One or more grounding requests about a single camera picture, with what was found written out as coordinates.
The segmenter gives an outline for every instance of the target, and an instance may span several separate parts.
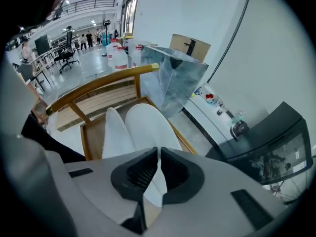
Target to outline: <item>table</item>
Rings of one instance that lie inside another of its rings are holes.
[[[39,121],[40,123],[43,122],[43,123],[47,124],[47,122],[46,122],[46,112],[45,112],[45,109],[46,109],[46,107],[47,107],[48,105],[45,103],[45,101],[42,99],[42,97],[39,95],[39,93],[36,91],[36,89],[33,88],[32,83],[31,83],[31,80],[27,80],[27,81],[25,82],[25,84],[26,84],[27,87],[31,90],[31,92],[33,92],[33,94],[36,95],[36,97],[37,97],[37,101],[36,101],[36,103],[34,104],[34,106],[33,106],[33,108],[32,108],[32,111],[33,111],[34,115],[36,116],[36,118],[38,119],[38,121]],[[43,111],[43,113],[41,113],[41,114],[39,114],[38,111],[36,110],[36,106],[37,106],[38,104],[42,104],[43,107],[44,107],[44,111]]]
[[[59,47],[56,47],[56,48],[53,48],[43,54],[41,54],[39,57],[37,57],[35,60],[33,60],[32,62],[30,62],[30,65],[32,65],[35,69],[36,69],[36,62],[39,62],[40,64],[40,70],[36,71],[34,77],[36,78],[36,80],[38,81],[37,79],[37,76],[39,76],[41,73],[44,75],[45,79],[48,81],[49,85],[51,86],[49,80],[47,79],[46,75],[44,72],[46,72],[48,74],[48,76],[50,77],[50,73],[48,72],[47,70],[47,67],[50,65],[52,65],[52,62],[54,61],[54,59],[49,59],[49,55],[51,55],[51,57],[53,58],[52,56],[52,53],[55,52]],[[45,57],[48,57],[48,63],[47,64],[44,64],[43,61],[42,61],[42,58],[45,58]]]

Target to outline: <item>wooden chair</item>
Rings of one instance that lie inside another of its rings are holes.
[[[107,84],[126,79],[129,77],[134,77],[135,79],[135,89],[136,89],[136,99],[124,103],[120,106],[115,107],[117,112],[120,114],[123,120],[128,110],[139,103],[147,103],[155,108],[157,108],[148,96],[141,96],[140,90],[140,75],[158,71],[159,65],[157,63],[149,64],[145,66],[135,67],[132,69],[122,70],[115,72],[113,74],[95,79],[90,81],[59,98],[56,102],[49,105],[46,108],[46,114],[52,115],[53,113],[59,111],[65,105],[68,105],[85,123],[80,126],[81,141],[83,146],[83,151],[85,158],[87,160],[95,160],[102,158],[102,147],[104,143],[105,135],[105,115],[103,113],[95,119],[90,120],[83,111],[75,104],[75,100],[95,89],[103,87]],[[179,143],[185,152],[196,154],[194,149],[189,145],[189,143],[183,138],[183,136],[176,130],[176,128],[170,124],[173,131],[175,132]]]

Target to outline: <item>gray floor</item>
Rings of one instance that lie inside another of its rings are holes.
[[[62,63],[57,62],[54,66],[48,69],[48,80],[45,80],[43,75],[39,75],[39,80],[42,81],[45,92],[42,92],[40,87],[37,88],[38,92],[42,94],[43,99],[48,103],[54,102],[58,97],[64,93],[76,88],[90,80],[98,77],[113,73],[113,70],[108,66],[108,58],[103,57],[105,48],[102,46],[94,46],[86,50],[75,52],[74,58],[69,61],[79,60],[80,64],[71,64],[71,69],[66,66],[59,73]]]

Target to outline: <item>black cable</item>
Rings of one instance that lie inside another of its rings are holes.
[[[282,181],[282,183],[279,185],[278,189],[276,190],[275,196],[277,195],[277,192],[281,189],[281,186],[283,183],[284,183],[284,180]]]
[[[305,191],[307,190],[307,171],[305,171]]]
[[[297,191],[302,194],[300,188],[297,186],[297,184],[294,182],[294,180],[291,178],[292,183],[294,184],[294,186],[296,187]]]
[[[239,27],[240,27],[240,24],[241,24],[241,22],[242,22],[243,16],[244,16],[244,14],[245,14],[245,12],[246,12],[248,3],[249,3],[249,0],[246,0],[245,6],[244,6],[244,8],[243,8],[243,10],[242,10],[240,19],[239,19],[239,21],[238,21],[238,23],[237,23],[237,27],[236,27],[236,29],[235,29],[235,31],[234,31],[234,33],[233,33],[233,36],[232,36],[231,40],[229,41],[228,46],[227,46],[227,48],[226,48],[226,50],[225,50],[223,56],[222,56],[221,59],[219,60],[219,63],[217,64],[216,68],[214,69],[213,73],[211,74],[211,77],[207,80],[208,83],[209,83],[209,81],[212,79],[212,77],[214,76],[215,72],[218,70],[218,67],[221,65],[221,63],[222,63],[223,59],[225,58],[225,56],[226,56],[226,54],[227,54],[229,48],[231,47],[231,45],[232,45],[232,43],[233,43],[233,41],[234,41],[234,38],[235,38],[235,36],[236,36],[236,34],[237,34],[237,32],[238,32],[238,29],[239,29]]]
[[[290,196],[290,195],[287,195],[287,194],[284,194],[284,193],[281,193],[281,192],[279,192],[279,194],[281,194],[282,196],[286,196],[288,199],[289,199],[289,198],[297,199],[297,197],[292,197],[292,196]]]

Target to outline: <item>plastic bottle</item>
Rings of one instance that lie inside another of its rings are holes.
[[[142,46],[138,45],[136,50],[132,53],[132,68],[140,66],[142,58]]]
[[[120,43],[119,43],[119,40],[118,39],[110,39],[111,43],[109,45],[106,46],[106,50],[107,50],[107,54],[108,54],[108,60],[109,61],[112,61],[112,55],[113,55],[113,47],[114,46],[122,46]]]
[[[117,51],[113,53],[113,63],[116,71],[128,68],[128,57],[124,49],[126,47],[119,46]]]
[[[113,63],[113,55],[117,51],[118,46],[114,45],[112,48],[109,50],[110,54],[108,53],[108,65],[111,68],[114,68],[114,63]]]

